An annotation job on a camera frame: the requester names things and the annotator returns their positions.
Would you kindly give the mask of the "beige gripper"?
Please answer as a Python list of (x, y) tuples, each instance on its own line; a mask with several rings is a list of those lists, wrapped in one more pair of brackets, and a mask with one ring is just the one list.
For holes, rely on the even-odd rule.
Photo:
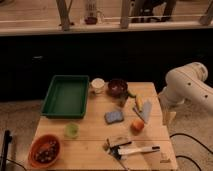
[(171, 111), (168, 105), (165, 104), (164, 102), (161, 103), (161, 108), (163, 112), (163, 120), (162, 120), (163, 125), (168, 125), (168, 123), (171, 124), (176, 116), (176, 112)]

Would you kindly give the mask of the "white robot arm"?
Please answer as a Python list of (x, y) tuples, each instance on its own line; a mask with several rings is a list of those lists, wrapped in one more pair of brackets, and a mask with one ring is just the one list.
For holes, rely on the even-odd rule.
[(166, 86), (158, 94), (164, 125), (168, 126), (176, 115), (172, 108), (183, 104), (186, 99), (213, 114), (213, 88), (204, 83), (207, 77), (208, 70), (200, 62), (171, 69), (166, 74)]

